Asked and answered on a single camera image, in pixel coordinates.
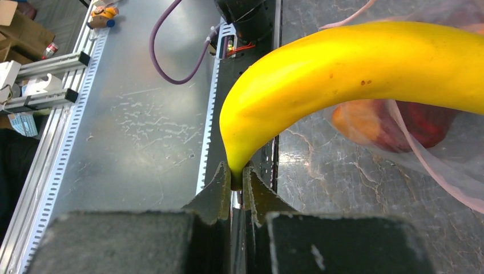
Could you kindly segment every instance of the gray countertop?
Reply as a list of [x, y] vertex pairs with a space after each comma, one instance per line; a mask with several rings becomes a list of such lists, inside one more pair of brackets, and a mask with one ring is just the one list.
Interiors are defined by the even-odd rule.
[[[405, 15], [419, 2], [426, 1], [378, 0], [369, 14]], [[365, 3], [286, 0], [283, 44], [344, 19]], [[420, 231], [437, 273], [484, 273], [484, 215], [455, 200], [432, 178], [345, 140], [321, 112], [280, 137], [278, 193], [296, 209], [403, 216]]]

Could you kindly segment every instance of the yellow banana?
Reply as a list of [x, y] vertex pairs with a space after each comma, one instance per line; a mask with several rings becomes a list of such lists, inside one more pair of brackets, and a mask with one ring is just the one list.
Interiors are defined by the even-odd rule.
[[267, 54], [234, 84], [220, 113], [233, 176], [299, 119], [357, 99], [484, 114], [484, 37], [428, 23], [372, 22], [320, 31]]

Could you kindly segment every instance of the purple cable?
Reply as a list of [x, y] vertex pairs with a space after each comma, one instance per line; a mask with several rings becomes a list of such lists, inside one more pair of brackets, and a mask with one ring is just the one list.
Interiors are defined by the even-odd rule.
[[175, 80], [173, 78], [171, 78], [170, 76], [168, 76], [164, 71], [163, 69], [160, 67], [160, 64], [158, 63], [158, 60], [156, 58], [156, 55], [155, 55], [155, 38], [156, 38], [156, 35], [158, 33], [158, 30], [160, 29], [161, 25], [163, 24], [163, 22], [166, 20], [166, 18], [169, 16], [169, 14], [178, 6], [178, 4], [181, 2], [182, 0], [175, 0], [167, 9], [166, 11], [162, 14], [162, 16], [160, 17], [160, 19], [158, 19], [158, 21], [156, 21], [156, 24], [155, 26], [153, 27], [153, 30], [151, 31], [151, 35], [150, 35], [150, 41], [149, 41], [149, 44], [150, 44], [150, 58], [151, 58], [151, 62], [153, 63], [153, 65], [155, 66], [155, 69], [156, 71], [168, 82], [172, 83], [172, 84], [185, 84], [187, 83], [188, 81], [190, 81], [193, 76], [195, 76], [198, 68], [200, 67], [201, 65], [201, 62], [203, 60], [203, 58], [205, 57], [205, 52], [207, 51], [208, 49], [208, 45], [210, 45], [210, 41], [215, 37], [215, 35], [217, 34], [219, 28], [220, 28], [220, 25], [218, 25], [217, 27], [215, 27], [214, 29], [212, 28], [212, 31], [210, 32], [210, 34], [208, 35], [207, 37], [207, 40], [205, 41], [205, 44], [204, 44], [204, 48], [203, 48], [203, 52], [201, 53], [199, 59], [198, 59], [198, 62], [197, 64], [195, 65], [195, 68], [194, 70], [189, 74], [189, 76], [187, 76], [185, 79], [183, 80]]

